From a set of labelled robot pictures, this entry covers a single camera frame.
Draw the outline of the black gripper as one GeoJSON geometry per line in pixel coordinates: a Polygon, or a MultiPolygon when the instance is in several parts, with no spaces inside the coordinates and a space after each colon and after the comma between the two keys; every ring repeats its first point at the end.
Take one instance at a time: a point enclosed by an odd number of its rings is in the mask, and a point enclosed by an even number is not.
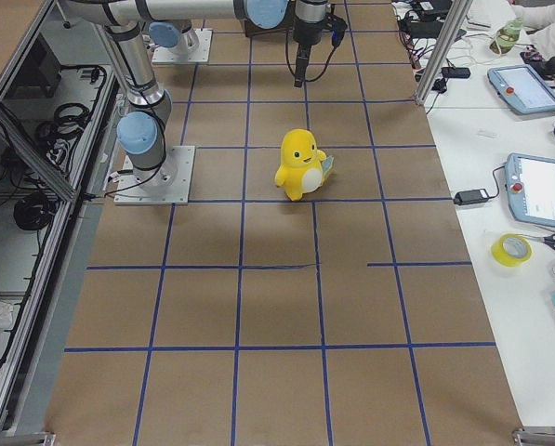
{"type": "Polygon", "coordinates": [[[299,44],[294,70],[294,87],[302,87],[306,82],[306,71],[311,58],[311,46],[299,44]]]}

